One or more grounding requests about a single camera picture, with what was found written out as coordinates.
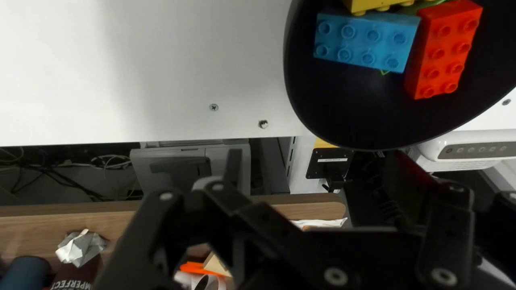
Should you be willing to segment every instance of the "red lego brick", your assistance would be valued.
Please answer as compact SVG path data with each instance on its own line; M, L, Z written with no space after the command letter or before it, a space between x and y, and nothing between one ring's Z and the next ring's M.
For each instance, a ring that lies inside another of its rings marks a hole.
M404 91L414 99L452 94L480 25L481 7L454 0L417 14L420 26L404 75Z

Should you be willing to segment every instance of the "blue lego brick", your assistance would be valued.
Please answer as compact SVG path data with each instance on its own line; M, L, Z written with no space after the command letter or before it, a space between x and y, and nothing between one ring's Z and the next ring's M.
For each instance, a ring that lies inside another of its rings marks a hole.
M360 18L319 14L314 59L402 73L419 18L369 14Z

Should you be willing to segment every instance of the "wooden surface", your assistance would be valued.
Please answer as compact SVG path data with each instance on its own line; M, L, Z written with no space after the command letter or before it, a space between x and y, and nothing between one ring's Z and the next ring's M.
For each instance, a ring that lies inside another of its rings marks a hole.
M288 220L338 220L344 207L335 196L256 197ZM90 229L109 241L107 257L136 210L136 202L0 208L1 263L15 257L41 257L57 265L52 252L65 233Z

